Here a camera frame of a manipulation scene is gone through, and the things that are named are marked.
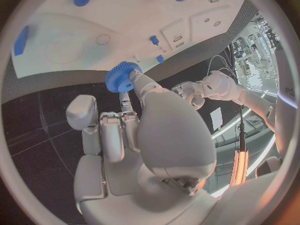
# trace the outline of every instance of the blue plastic gear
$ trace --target blue plastic gear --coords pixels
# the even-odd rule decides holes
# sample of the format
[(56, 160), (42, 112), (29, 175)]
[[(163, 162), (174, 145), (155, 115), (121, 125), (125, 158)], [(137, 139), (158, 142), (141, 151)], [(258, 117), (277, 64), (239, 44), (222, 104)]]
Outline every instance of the blue plastic gear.
[(142, 69), (134, 62), (123, 61), (108, 72), (105, 77), (105, 85), (112, 93), (125, 93), (134, 88), (129, 80), (132, 70), (137, 69), (142, 73)]

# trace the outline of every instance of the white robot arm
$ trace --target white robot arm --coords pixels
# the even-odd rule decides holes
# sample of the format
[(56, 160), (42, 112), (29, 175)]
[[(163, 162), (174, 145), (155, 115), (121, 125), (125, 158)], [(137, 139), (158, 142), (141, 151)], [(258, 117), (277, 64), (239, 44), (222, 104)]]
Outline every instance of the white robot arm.
[(236, 84), (235, 81), (221, 71), (211, 71), (202, 81), (186, 81), (172, 88), (172, 91), (189, 102), (196, 110), (205, 102), (204, 98), (212, 100), (233, 101), (245, 105), (261, 116), (267, 126), (275, 131), (274, 103), (250, 92), (246, 87)]

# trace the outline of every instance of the dark floor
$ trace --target dark floor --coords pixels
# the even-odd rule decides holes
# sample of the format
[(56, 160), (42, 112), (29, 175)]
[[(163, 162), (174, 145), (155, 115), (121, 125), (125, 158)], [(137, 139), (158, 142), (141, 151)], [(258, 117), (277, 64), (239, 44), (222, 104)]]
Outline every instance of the dark floor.
[[(199, 81), (205, 77), (209, 61), (198, 63), (159, 83), (170, 89), (184, 81)], [(216, 57), (210, 70), (223, 66)], [(69, 103), (80, 94), (95, 96), (99, 113), (120, 111), (119, 95), (109, 92), (103, 83), (44, 90), (2, 105), (7, 145), (20, 175), (46, 208), (70, 225), (85, 224), (76, 209), (73, 195), (77, 163), (84, 155), (81, 132), (71, 129), (65, 116)], [(140, 103), (132, 91), (130, 97), (133, 108), (141, 115)], [(225, 125), (235, 116), (233, 102), (206, 99), (199, 110), (211, 133), (214, 131), (210, 113), (219, 107)], [(2, 183), (0, 199), (0, 224), (33, 224), (18, 208)]]

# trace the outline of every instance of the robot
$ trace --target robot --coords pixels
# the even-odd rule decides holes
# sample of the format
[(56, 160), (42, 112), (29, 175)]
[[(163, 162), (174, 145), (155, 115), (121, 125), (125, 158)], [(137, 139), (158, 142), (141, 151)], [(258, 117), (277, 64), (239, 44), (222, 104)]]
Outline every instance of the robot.
[[(246, 105), (274, 130), (275, 104), (220, 71), (212, 71), (202, 81), (183, 82), (168, 90), (144, 75), (137, 64), (122, 62), (107, 74), (105, 84), (109, 91), (119, 93), (122, 112), (103, 112), (98, 117), (96, 99), (90, 95), (79, 95), (66, 110), (70, 126), (82, 130), (85, 156), (76, 170), (74, 196), (89, 224), (167, 224), (192, 204), (200, 206), (204, 202), (209, 209), (213, 207), (214, 198), (202, 188), (214, 172), (216, 149), (196, 111), (205, 98)], [(131, 89), (141, 103), (140, 119), (127, 93)], [(142, 158), (143, 164), (131, 178), (132, 182), (137, 180), (138, 189), (116, 195), (110, 188), (108, 177), (112, 175), (108, 167), (123, 164), (128, 151)], [(123, 168), (136, 169), (125, 163), (119, 167)], [(120, 212), (125, 204), (128, 210)], [(109, 215), (97, 212), (112, 206), (118, 211), (116, 216), (111, 210)], [(205, 218), (208, 210), (201, 210), (200, 216)], [(181, 222), (175, 219), (172, 224)]]

